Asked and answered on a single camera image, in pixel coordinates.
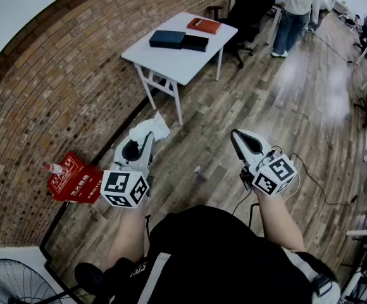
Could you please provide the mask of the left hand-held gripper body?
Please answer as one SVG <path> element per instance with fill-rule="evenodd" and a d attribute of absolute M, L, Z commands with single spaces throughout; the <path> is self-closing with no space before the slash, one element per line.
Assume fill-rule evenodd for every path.
<path fill-rule="evenodd" d="M 144 197 L 151 196 L 153 177 L 149 173 L 152 159 L 146 163 L 113 161 L 103 173 L 100 194 L 111 205 L 137 208 Z"/>

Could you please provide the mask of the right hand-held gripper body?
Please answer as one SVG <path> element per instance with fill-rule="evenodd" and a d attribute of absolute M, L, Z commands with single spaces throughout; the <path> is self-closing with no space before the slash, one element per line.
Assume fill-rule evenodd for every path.
<path fill-rule="evenodd" d="M 286 189 L 298 172 L 294 162 L 278 151 L 269 151 L 259 161 L 246 165 L 240 178 L 247 190 L 256 188 L 265 196 L 275 196 Z"/>

